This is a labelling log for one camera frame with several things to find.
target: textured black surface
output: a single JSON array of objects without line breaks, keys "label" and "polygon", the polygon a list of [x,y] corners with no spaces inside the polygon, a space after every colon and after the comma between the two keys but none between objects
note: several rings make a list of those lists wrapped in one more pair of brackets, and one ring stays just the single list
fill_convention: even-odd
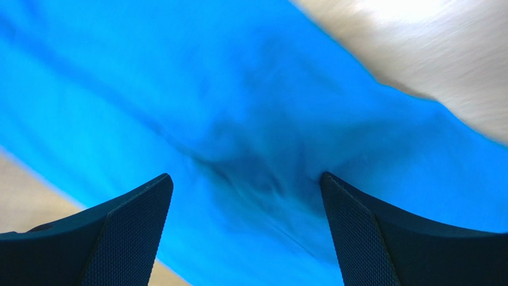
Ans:
[{"label": "textured black surface", "polygon": [[346,286],[508,285],[508,234],[416,216],[330,173],[321,192]]},{"label": "textured black surface", "polygon": [[0,286],[147,285],[172,191],[163,174],[32,231],[0,234]]},{"label": "textured black surface", "polygon": [[400,285],[375,216],[333,177],[324,178],[321,187],[344,284]]},{"label": "textured black surface", "polygon": [[81,286],[148,285],[171,200],[153,188],[108,214]]}]

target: blue cloth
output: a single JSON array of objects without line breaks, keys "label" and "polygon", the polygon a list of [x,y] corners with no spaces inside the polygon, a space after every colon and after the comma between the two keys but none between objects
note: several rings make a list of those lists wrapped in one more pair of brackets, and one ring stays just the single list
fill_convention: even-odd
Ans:
[{"label": "blue cloth", "polygon": [[158,257],[193,285],[340,285],[324,171],[508,230],[506,147],[285,0],[2,0],[0,112],[0,144],[84,206],[169,173]]}]

